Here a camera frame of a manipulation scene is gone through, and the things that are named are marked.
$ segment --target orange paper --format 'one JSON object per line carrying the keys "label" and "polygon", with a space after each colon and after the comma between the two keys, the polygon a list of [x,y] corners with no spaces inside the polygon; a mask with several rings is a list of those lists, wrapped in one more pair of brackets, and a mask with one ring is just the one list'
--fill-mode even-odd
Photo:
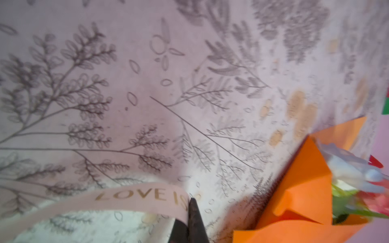
{"label": "orange paper", "polygon": [[314,143],[335,143],[350,149],[366,118],[358,118],[308,136],[269,201],[256,229],[234,231],[234,243],[340,243],[368,220],[350,215],[332,225],[332,174]]}

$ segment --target flower bouquet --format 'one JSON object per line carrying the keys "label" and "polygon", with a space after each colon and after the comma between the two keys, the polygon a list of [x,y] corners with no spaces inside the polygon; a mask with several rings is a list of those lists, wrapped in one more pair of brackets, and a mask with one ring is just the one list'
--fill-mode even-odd
{"label": "flower bouquet", "polygon": [[341,243],[372,217],[387,217],[380,170],[348,151],[365,121],[310,134],[256,229],[234,231],[233,242]]}

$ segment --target pink flower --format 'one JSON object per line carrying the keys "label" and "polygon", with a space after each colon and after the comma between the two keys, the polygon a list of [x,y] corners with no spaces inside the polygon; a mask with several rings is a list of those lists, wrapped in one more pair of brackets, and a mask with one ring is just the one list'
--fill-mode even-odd
{"label": "pink flower", "polygon": [[384,192],[378,194],[361,191],[358,192],[357,197],[362,199],[369,210],[389,216],[389,180],[384,179],[374,184],[385,187]]}

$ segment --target pink background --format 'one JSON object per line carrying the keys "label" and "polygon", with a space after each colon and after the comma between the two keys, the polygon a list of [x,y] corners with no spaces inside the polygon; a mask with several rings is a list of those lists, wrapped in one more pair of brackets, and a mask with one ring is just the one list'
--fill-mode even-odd
{"label": "pink background", "polygon": [[[384,165],[383,174],[389,175],[389,115],[382,115],[380,118],[371,154]],[[389,219],[374,219],[347,241],[347,243],[366,242],[389,242]]]}

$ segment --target white flower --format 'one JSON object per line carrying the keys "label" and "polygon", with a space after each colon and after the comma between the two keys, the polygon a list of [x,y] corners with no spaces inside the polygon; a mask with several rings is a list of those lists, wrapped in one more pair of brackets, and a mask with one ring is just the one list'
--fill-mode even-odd
{"label": "white flower", "polygon": [[382,180],[380,169],[333,143],[328,145],[318,143],[318,147],[332,172],[334,185],[345,191],[355,189],[373,193],[384,191],[384,187],[369,183]]}

